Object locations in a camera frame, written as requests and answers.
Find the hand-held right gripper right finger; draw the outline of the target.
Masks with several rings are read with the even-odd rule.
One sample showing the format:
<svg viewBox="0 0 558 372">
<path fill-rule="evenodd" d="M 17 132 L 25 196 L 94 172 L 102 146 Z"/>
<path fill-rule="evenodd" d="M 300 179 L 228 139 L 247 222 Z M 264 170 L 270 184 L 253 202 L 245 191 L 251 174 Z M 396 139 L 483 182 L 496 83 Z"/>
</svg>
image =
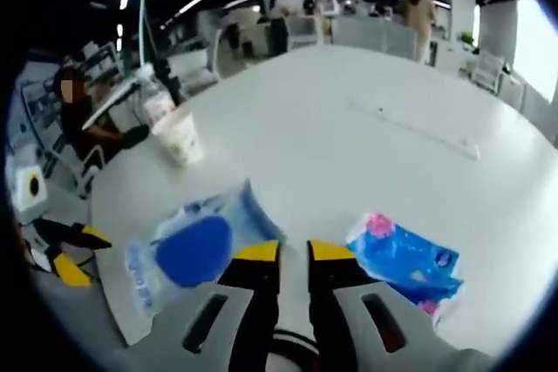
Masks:
<svg viewBox="0 0 558 372">
<path fill-rule="evenodd" d="M 383 281 L 372 280 L 348 248 L 310 240 L 309 316 L 324 371 L 454 371 L 458 351 L 431 317 Z"/>
</svg>

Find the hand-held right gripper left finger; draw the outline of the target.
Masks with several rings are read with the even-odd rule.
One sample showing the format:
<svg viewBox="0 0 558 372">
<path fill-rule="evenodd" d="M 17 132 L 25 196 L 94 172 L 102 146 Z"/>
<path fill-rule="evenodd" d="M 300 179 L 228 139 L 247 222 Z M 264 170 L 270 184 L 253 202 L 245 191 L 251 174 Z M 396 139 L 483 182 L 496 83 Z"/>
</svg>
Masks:
<svg viewBox="0 0 558 372">
<path fill-rule="evenodd" d="M 278 240 L 243 248 L 217 282 L 187 290 L 153 318 L 145 371 L 263 371 L 278 318 Z"/>
</svg>

